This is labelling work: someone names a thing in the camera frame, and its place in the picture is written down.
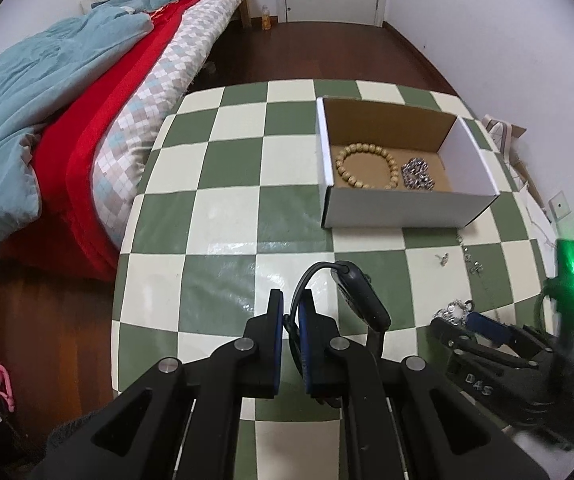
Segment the black smart band watch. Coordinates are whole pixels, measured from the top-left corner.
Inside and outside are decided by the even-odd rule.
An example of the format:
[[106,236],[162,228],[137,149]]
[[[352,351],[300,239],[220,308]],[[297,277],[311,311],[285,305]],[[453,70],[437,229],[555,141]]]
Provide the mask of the black smart band watch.
[[383,352],[384,334],[391,325],[389,312],[372,288],[370,278],[351,261],[319,261],[304,271],[293,292],[289,312],[282,325],[289,336],[289,347],[294,364],[302,376],[299,338],[299,302],[308,282],[318,272],[328,269],[346,304],[367,326],[366,348],[379,360]]

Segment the small silver earring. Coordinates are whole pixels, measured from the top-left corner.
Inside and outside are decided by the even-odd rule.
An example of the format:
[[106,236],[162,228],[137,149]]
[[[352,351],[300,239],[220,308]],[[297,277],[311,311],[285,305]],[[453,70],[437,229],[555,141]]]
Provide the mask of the small silver earring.
[[439,259],[439,263],[441,266],[445,266],[448,263],[448,259],[450,258],[450,255],[446,252],[443,255],[436,255],[436,258]]

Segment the green white checkered tablecloth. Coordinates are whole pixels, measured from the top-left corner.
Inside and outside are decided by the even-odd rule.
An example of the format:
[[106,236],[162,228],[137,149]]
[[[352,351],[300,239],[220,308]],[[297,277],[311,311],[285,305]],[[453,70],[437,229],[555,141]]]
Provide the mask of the green white checkered tablecloth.
[[[455,230],[326,231],[319,224],[315,101],[347,96],[465,119],[500,195]],[[461,99],[395,84],[276,80],[184,96],[165,117],[120,250],[111,323],[115,392],[165,356],[192,362],[242,334],[272,288],[320,260],[355,262],[389,309],[384,353],[441,364],[428,334],[455,299],[506,323],[532,318],[545,267],[528,193]],[[436,255],[450,255],[441,266]]]

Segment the white cardboard box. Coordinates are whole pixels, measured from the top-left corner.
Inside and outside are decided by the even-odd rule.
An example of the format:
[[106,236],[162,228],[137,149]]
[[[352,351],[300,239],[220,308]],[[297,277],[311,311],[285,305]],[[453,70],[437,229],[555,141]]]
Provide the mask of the white cardboard box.
[[468,122],[405,104],[316,101],[325,229],[461,229],[500,195]]

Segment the red bed sheet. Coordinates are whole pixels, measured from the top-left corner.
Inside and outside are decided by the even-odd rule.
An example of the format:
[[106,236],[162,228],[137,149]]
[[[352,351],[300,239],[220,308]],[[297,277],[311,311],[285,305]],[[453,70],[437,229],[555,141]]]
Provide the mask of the red bed sheet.
[[142,97],[156,70],[177,62],[172,40],[182,15],[200,0],[176,0],[146,14],[146,36],[120,54],[75,98],[60,106],[38,130],[31,145],[31,170],[38,195],[38,214],[7,236],[0,258],[78,278],[111,281],[116,275],[119,246],[110,240],[96,206],[113,204],[121,194],[101,181],[101,167],[112,164],[119,184],[134,188],[144,160],[127,140],[116,156],[107,155],[113,133],[150,130],[154,111],[144,118],[119,122],[127,104]]

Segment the checkered patterned mattress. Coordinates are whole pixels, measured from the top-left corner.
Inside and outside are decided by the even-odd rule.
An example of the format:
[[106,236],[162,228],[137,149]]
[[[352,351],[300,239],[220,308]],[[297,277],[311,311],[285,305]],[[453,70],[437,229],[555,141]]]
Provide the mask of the checkered patterned mattress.
[[198,0],[102,138],[92,165],[100,232],[120,248],[149,154],[165,117],[186,93],[244,0]]

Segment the yellow drink bottle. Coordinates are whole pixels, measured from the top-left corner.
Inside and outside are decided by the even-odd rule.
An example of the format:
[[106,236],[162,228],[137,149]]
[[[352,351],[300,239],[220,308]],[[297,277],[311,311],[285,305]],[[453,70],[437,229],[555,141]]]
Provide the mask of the yellow drink bottle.
[[262,6],[261,27],[263,30],[270,30],[272,28],[272,19],[270,18],[270,9],[267,6]]

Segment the teal blue blanket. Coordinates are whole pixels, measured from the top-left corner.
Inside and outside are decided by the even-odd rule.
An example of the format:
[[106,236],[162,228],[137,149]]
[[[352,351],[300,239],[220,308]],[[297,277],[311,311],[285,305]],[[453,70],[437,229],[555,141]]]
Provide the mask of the teal blue blanket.
[[0,244],[38,214],[31,145],[60,106],[146,36],[146,14],[176,0],[108,0],[0,54]]

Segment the white wall socket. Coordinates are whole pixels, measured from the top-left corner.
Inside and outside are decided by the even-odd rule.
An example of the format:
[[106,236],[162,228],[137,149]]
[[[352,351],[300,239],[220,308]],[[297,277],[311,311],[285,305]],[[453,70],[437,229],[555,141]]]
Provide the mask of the white wall socket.
[[574,214],[564,192],[558,192],[548,204],[558,236],[564,240],[574,240]]

